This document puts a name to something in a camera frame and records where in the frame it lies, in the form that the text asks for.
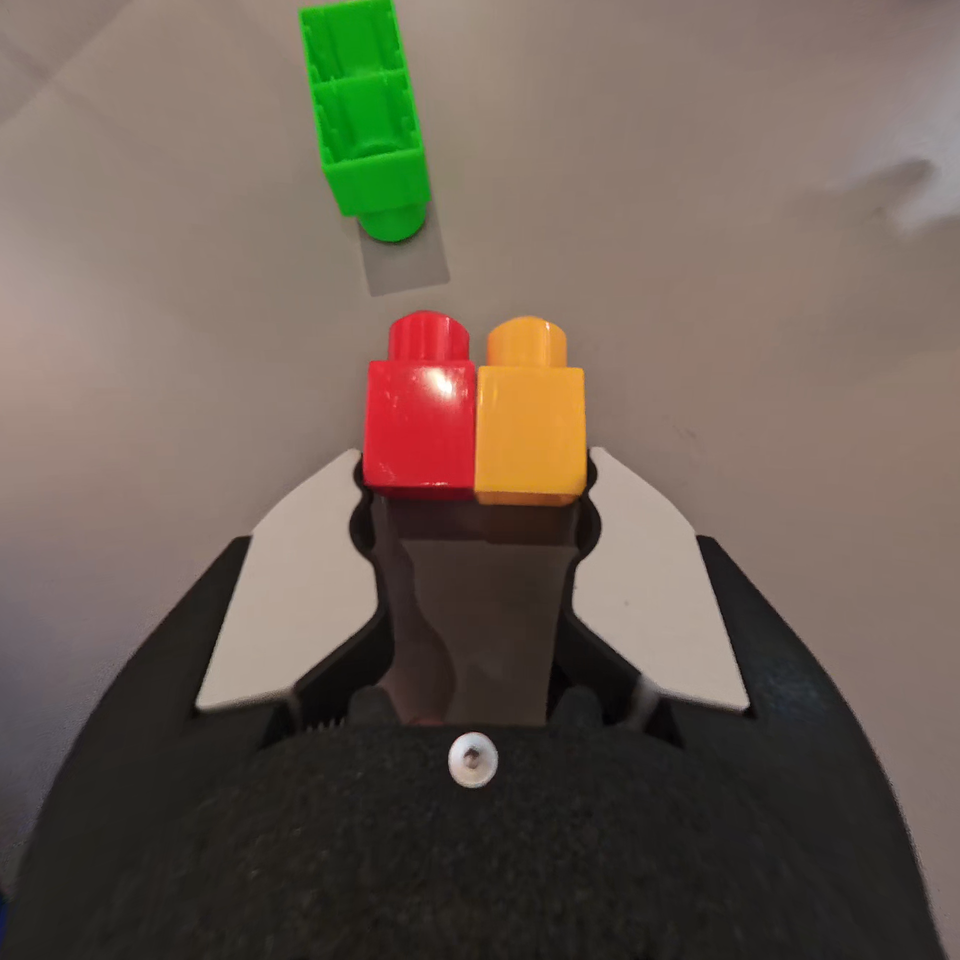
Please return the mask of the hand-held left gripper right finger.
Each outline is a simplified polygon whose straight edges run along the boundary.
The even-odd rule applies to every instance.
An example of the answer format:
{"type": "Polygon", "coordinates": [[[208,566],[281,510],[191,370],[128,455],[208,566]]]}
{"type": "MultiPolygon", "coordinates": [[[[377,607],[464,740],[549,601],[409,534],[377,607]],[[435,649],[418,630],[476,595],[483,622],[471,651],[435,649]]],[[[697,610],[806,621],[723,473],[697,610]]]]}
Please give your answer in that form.
{"type": "Polygon", "coordinates": [[[587,463],[558,671],[604,715],[652,714],[664,701],[745,714],[747,686],[693,526],[606,449],[592,447],[587,463]]]}

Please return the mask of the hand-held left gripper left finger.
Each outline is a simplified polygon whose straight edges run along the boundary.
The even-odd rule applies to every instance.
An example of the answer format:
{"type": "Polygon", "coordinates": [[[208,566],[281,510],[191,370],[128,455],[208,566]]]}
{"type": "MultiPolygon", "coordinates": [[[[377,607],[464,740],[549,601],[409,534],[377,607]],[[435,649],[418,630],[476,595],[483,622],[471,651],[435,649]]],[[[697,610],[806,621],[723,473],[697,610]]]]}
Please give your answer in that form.
{"type": "Polygon", "coordinates": [[[346,714],[394,659],[386,587],[374,557],[372,495],[348,449],[286,494],[253,528],[196,708],[213,714],[296,704],[346,714]]]}

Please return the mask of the red toy building block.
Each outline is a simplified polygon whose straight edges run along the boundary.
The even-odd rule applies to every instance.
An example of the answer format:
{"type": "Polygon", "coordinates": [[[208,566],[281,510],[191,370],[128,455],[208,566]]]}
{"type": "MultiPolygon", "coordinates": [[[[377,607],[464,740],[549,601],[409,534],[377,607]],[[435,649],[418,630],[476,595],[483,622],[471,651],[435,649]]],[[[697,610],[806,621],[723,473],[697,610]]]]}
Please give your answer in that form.
{"type": "Polygon", "coordinates": [[[476,369],[470,334],[448,315],[417,310],[389,329],[369,362],[363,476],[386,498],[474,498],[476,369]]]}

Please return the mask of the yellow toy building block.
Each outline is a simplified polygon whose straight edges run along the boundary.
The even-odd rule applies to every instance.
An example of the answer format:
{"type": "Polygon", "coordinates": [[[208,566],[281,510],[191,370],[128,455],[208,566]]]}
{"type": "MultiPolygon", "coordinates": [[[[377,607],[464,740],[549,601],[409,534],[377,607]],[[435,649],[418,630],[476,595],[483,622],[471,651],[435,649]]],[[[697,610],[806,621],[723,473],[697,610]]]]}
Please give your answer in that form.
{"type": "Polygon", "coordinates": [[[587,486],[585,373],[544,318],[499,324],[477,372],[474,496],[484,506],[567,507],[587,486]]]}

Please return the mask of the green toy building block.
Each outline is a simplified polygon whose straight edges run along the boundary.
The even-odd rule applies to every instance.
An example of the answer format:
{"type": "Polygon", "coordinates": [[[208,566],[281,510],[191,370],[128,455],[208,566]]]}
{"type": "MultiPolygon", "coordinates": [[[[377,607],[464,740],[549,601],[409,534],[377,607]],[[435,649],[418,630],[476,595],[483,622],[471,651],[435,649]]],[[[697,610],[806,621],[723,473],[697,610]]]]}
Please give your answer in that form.
{"type": "Polygon", "coordinates": [[[298,12],[322,173],[343,217],[396,244],[426,222],[426,149],[395,3],[298,12]]]}

